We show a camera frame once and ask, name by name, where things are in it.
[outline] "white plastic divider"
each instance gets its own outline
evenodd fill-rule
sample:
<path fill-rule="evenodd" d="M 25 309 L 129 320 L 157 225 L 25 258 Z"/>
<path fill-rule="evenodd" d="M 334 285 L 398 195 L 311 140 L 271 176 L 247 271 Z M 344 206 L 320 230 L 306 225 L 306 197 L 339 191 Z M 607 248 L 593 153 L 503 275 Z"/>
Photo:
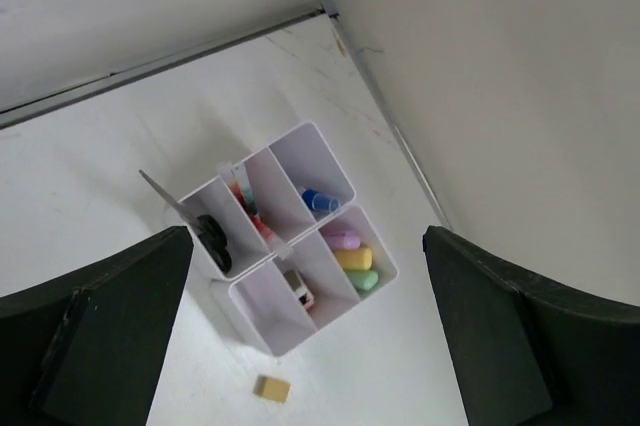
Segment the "white plastic divider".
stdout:
<path fill-rule="evenodd" d="M 283 273 L 297 269 L 315 296 L 315 304 L 307 312 L 318 329 L 360 302 L 358 293 L 320 233 L 306 236 L 294 244 L 293 251 L 294 254 L 287 260 L 275 262 Z"/>
<path fill-rule="evenodd" d="M 340 231 L 355 231 L 360 236 L 363 246 L 368 246 L 373 252 L 372 269 L 378 272 L 378 284 L 366 293 L 358 292 L 365 299 L 383 288 L 398 276 L 398 268 L 380 236 L 371 225 L 366 213 L 359 207 L 349 207 L 335 219 L 320 228 L 320 233 L 336 233 Z"/>
<path fill-rule="evenodd" d="M 227 236 L 227 251 L 233 263 L 231 270 L 226 274 L 194 236 L 193 261 L 205 277 L 230 281 L 265 261 L 269 256 L 267 244 L 219 177 L 197 189 L 181 202 L 196 216 L 211 214 Z"/>
<path fill-rule="evenodd" d="M 303 123 L 285 134 L 271 145 L 271 151 L 294 186 L 328 194 L 343 205 L 355 198 L 353 186 L 313 123 Z"/>
<path fill-rule="evenodd" d="M 314 226 L 315 218 L 270 149 L 251 156 L 245 167 L 260 217 L 283 241 Z"/>
<path fill-rule="evenodd" d="M 214 281 L 211 292 L 244 340 L 273 356 L 282 356 L 316 332 L 271 261 L 234 283 Z"/>

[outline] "yellow highlighter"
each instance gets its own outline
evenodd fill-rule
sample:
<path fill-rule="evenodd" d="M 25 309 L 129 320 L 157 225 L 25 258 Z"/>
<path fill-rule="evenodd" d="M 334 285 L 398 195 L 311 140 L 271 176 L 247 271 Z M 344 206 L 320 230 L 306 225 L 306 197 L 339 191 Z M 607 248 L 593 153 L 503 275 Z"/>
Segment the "yellow highlighter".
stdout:
<path fill-rule="evenodd" d="M 337 249 L 333 252 L 342 269 L 347 271 L 368 271 L 373 264 L 373 252 L 367 247 L 358 249 Z"/>

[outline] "green highlighter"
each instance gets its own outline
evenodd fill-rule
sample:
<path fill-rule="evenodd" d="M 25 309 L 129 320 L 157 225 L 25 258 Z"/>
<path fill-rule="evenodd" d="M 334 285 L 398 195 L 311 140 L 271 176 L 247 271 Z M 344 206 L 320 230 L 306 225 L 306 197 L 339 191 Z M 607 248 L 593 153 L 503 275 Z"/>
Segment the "green highlighter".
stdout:
<path fill-rule="evenodd" d="M 360 291 L 370 291 L 378 284 L 378 272 L 372 269 L 369 271 L 345 271 L 345 274 L 353 287 Z"/>

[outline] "scissors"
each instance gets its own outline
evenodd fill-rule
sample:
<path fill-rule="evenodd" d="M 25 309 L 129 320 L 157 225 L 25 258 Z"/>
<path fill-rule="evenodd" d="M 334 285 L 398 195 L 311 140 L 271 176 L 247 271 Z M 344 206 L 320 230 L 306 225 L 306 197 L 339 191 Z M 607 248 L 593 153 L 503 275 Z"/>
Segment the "scissors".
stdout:
<path fill-rule="evenodd" d="M 140 170 L 140 175 L 149 185 L 160 195 L 165 202 L 171 206 L 180 217 L 193 228 L 198 239 L 216 262 L 223 273 L 228 273 L 231 269 L 231 256 L 227 252 L 227 236 L 218 222 L 210 214 L 203 214 L 196 217 L 191 211 L 175 200 L 158 183 L 149 177 L 147 173 Z"/>

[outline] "eraser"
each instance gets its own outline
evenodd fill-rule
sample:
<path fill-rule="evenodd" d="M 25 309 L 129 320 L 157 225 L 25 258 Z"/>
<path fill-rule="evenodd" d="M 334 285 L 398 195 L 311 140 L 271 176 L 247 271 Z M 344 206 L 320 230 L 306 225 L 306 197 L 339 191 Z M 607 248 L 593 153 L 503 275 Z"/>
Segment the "eraser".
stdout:
<path fill-rule="evenodd" d="M 268 399 L 270 401 L 278 401 L 284 403 L 289 396 L 289 388 L 291 385 L 281 379 L 269 378 L 268 376 L 260 376 L 258 378 L 260 384 L 256 394 L 261 398 Z"/>

